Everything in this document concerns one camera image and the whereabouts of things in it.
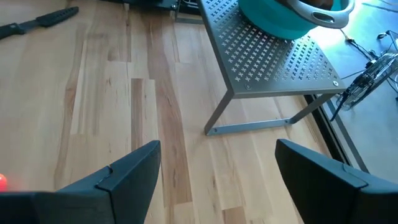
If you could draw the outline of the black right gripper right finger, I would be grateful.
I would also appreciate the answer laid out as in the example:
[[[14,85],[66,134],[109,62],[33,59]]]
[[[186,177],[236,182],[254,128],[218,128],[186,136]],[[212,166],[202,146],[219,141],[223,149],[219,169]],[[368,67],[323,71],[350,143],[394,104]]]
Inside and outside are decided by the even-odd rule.
[[[287,139],[275,158],[305,224],[398,224],[398,184]]]

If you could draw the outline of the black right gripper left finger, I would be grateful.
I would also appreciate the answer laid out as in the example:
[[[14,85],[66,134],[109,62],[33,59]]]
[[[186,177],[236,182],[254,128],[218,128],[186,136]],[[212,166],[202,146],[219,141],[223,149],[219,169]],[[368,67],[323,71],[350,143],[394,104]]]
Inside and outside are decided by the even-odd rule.
[[[157,184],[155,140],[55,192],[0,192],[0,224],[144,224]]]

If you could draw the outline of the black floor fan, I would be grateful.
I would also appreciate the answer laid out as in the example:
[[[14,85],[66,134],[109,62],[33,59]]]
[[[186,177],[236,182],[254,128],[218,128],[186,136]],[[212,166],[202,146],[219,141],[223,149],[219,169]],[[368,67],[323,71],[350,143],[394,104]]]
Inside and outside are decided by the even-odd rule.
[[[392,75],[398,73],[398,53],[386,53],[373,60],[350,84],[336,101],[337,109],[330,121],[334,121],[340,110],[350,110]]]

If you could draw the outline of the black kitchen knife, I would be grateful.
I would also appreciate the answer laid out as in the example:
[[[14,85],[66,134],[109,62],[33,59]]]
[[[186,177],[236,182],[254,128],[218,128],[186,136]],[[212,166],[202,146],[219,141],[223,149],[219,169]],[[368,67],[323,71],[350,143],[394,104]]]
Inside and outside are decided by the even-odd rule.
[[[36,17],[34,20],[23,23],[11,23],[0,27],[0,40],[12,35],[24,35],[37,27],[48,28],[55,26],[78,14],[79,7],[69,7],[49,14]]]

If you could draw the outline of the blue collapsible colander bowl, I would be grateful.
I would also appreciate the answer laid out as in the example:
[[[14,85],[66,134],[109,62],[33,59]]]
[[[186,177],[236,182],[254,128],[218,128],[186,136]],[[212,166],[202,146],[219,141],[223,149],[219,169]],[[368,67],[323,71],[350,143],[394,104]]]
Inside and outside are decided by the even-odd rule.
[[[299,39],[316,27],[348,25],[355,0],[238,0],[242,13],[264,32]]]

